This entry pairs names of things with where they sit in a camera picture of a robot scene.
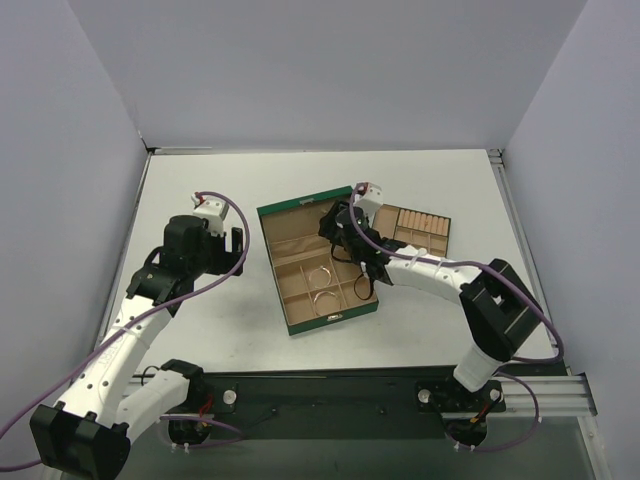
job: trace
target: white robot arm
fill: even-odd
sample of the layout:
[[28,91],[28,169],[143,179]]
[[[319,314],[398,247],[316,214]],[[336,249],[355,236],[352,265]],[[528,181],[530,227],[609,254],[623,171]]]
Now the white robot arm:
[[[359,265],[370,281],[424,290],[461,305],[474,339],[454,370],[454,378],[468,391],[480,390],[496,370],[511,360],[540,320],[504,285],[471,266],[451,267],[450,260],[429,255],[404,242],[381,238],[369,225],[382,206],[380,187],[367,184],[354,202],[358,226],[375,245],[404,258],[384,254],[364,241],[353,226],[348,202],[336,202],[320,224],[320,235],[343,247],[350,261]],[[429,263],[418,261],[427,259]],[[533,303],[513,268],[496,259],[489,265],[501,273]]]
[[[171,218],[163,245],[133,275],[103,340],[112,341],[109,347],[86,366],[54,407],[40,405],[33,413],[30,427],[45,465],[82,477],[115,478],[131,443],[162,414],[186,403],[190,409],[205,403],[202,369],[177,360],[167,362],[153,380],[122,400],[149,346],[178,311],[178,299],[193,292],[195,280],[203,274],[231,273],[242,255],[239,228],[232,229],[232,249],[226,251],[226,202],[202,197],[194,197],[194,202],[193,215]],[[241,273],[238,268],[234,275]],[[174,299],[178,303],[133,322]],[[130,322],[135,325],[127,328]]]

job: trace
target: box compartment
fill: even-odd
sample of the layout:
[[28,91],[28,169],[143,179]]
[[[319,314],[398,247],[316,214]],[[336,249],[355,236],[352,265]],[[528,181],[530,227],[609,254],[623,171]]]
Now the box compartment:
[[383,205],[376,213],[372,226],[383,237],[423,247],[438,257],[447,255],[450,218]]
[[337,247],[318,236],[320,219],[350,187],[258,209],[278,294],[290,335],[346,320],[378,308],[375,292],[360,268]]

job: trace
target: white table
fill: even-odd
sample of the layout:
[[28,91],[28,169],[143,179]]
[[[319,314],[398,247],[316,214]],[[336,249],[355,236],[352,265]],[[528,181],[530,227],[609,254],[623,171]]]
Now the white table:
[[[256,208],[358,181],[380,185],[387,203],[451,217],[450,258],[504,258],[530,285],[484,150],[154,156],[116,306],[131,275],[162,243],[169,217],[191,212],[194,191],[218,191],[240,205],[252,244],[244,274],[183,303],[139,371],[171,358],[209,372],[456,364],[471,342],[462,309],[410,288],[378,284],[378,312],[287,334]],[[239,225],[230,214],[227,226]],[[213,279],[203,276],[196,286]],[[519,353],[551,356],[545,330],[539,327]]]

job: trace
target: white wall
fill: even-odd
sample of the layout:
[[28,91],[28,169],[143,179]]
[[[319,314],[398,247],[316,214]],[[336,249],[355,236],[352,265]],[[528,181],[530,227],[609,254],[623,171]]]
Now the white wall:
[[504,147],[585,0],[70,0],[148,145]]
[[574,372],[616,479],[638,478],[640,3],[590,0],[506,150]]
[[[65,0],[2,2],[0,72],[4,424],[90,350],[146,154]],[[26,422],[0,442],[36,455]]]

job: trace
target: cardboard divider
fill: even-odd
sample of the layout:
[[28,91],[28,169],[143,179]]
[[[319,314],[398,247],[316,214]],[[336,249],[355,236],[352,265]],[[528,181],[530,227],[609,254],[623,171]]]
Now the cardboard divider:
[[357,283],[356,280],[341,283],[340,287],[342,288],[342,294],[349,307],[359,307],[360,305],[366,305],[367,303],[375,302],[378,299],[376,293],[374,292],[373,296],[369,300],[361,300],[360,298],[358,298],[358,295],[356,295],[356,292],[354,291],[354,285],[355,289],[358,292],[358,295],[360,295],[362,298],[365,298],[367,295],[369,295],[368,279],[361,278],[357,280]]
[[[333,200],[276,212],[262,219],[289,325],[321,317],[328,317],[327,321],[330,321],[335,313],[377,301],[375,295],[368,301],[357,298],[353,285],[361,274],[360,267],[332,259],[330,242],[317,235],[318,222],[331,205]],[[336,248],[334,254],[337,258],[348,259],[342,248]],[[363,289],[361,296],[367,293]]]

